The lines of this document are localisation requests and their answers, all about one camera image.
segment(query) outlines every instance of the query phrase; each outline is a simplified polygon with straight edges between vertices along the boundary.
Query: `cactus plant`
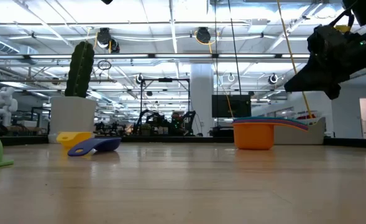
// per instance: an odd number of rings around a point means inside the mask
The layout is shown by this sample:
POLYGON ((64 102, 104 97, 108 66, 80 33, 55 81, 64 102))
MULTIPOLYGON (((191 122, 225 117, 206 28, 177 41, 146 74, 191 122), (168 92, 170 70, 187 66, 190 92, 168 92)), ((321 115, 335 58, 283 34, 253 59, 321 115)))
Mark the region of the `cactus plant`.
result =
POLYGON ((80 42, 72 53, 70 72, 66 83, 65 96, 86 98, 91 71, 94 63, 93 45, 80 42))

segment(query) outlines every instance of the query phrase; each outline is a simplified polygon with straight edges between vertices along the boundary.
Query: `wooden table surface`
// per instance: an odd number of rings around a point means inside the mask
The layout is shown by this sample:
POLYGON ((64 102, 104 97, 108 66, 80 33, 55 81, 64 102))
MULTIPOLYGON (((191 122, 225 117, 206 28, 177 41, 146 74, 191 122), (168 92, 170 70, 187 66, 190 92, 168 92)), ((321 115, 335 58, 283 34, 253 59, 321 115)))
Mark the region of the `wooden table surface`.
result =
POLYGON ((127 144, 5 148, 0 223, 366 223, 366 149, 127 144))

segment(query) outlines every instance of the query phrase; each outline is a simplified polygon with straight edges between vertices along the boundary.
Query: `white robot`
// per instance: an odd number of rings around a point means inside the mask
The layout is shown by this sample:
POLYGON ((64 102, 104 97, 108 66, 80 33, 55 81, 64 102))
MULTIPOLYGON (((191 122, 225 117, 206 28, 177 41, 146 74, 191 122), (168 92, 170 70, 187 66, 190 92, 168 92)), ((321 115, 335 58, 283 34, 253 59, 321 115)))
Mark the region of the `white robot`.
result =
POLYGON ((0 115, 3 118, 2 124, 5 127, 10 126, 11 113, 16 112, 18 108, 17 100, 12 97, 13 93, 14 88, 12 87, 3 87, 0 91, 0 106, 3 105, 2 109, 0 109, 0 115))

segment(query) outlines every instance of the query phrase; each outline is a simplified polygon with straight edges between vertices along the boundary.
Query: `white pillar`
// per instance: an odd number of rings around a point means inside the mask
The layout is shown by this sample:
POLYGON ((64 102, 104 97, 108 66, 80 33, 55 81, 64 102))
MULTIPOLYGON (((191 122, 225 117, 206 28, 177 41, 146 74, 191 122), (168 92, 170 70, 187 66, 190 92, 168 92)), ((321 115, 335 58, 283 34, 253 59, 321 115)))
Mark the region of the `white pillar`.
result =
POLYGON ((213 94, 213 68, 211 64, 191 65, 191 110, 195 110, 198 116, 193 123, 194 134, 202 132, 208 136, 208 132, 214 126, 212 118, 212 94, 213 94))

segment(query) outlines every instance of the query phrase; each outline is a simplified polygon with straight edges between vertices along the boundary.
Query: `white planter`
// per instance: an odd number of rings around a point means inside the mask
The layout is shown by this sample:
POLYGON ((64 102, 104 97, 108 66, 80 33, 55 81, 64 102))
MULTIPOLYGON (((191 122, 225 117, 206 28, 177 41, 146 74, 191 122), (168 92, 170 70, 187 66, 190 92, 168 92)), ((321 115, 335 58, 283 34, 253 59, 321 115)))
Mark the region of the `white planter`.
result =
POLYGON ((52 117, 49 143, 57 143, 57 135, 62 131, 93 132, 96 101, 77 96, 60 96, 53 97, 50 102, 52 117))

